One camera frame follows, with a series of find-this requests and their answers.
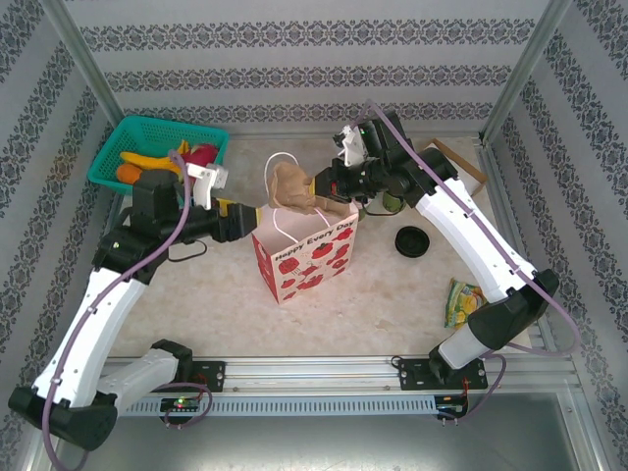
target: black lid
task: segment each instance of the black lid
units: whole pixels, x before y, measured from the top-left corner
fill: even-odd
[[[414,226],[401,228],[394,238],[394,246],[401,255],[410,258],[420,257],[428,251],[430,238]]]

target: bag handle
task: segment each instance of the bag handle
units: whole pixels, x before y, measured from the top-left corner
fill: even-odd
[[[273,155],[271,155],[266,161],[266,165],[264,166],[264,187],[266,188],[266,196],[270,196],[270,191],[268,189],[268,179],[266,178],[266,174],[268,174],[268,166],[270,165],[271,160],[273,160],[275,157],[279,155],[287,155],[289,158],[291,158],[294,161],[296,165],[298,165],[298,160],[296,160],[296,157],[294,157],[292,154],[289,154],[287,152],[276,152]],[[331,226],[330,222],[327,220],[325,216],[323,216],[323,213],[321,212],[320,209],[314,208],[314,211],[316,211],[318,215],[321,217],[321,219],[325,221],[325,224],[327,224],[327,227]],[[295,237],[293,237],[292,235],[288,234],[285,231],[282,231],[281,229],[279,229],[279,226],[277,226],[277,208],[273,209],[273,226],[275,226],[275,229],[277,230],[278,233],[286,236],[290,240],[294,241],[294,243],[299,243],[299,241]]]

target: white bracket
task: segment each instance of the white bracket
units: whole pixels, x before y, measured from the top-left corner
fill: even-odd
[[[338,155],[344,156],[344,165],[353,167],[364,162],[364,142],[362,142],[358,127],[352,129],[351,126],[345,126],[342,128],[342,133],[344,139],[342,140],[342,150]]]
[[[207,167],[187,164],[187,174],[196,179],[192,195],[194,205],[211,209],[212,188],[224,188],[229,171],[225,167],[216,164],[208,164]]]

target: striped wall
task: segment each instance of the striped wall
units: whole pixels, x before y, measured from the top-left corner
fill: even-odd
[[[493,142],[529,256],[558,273],[582,332],[574,359],[613,470],[628,469],[627,10],[574,2]]]
[[[32,430],[13,387],[43,369],[70,325],[111,194],[87,169],[110,129],[39,3],[0,6],[0,469]]]
[[[330,132],[373,98],[401,110],[407,131],[476,132],[547,1],[66,5],[129,114]]]

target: orange toy fruit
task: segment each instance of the orange toy fruit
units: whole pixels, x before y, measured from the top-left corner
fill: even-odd
[[[142,170],[133,164],[122,164],[116,170],[116,178],[121,183],[134,184],[139,180]]]

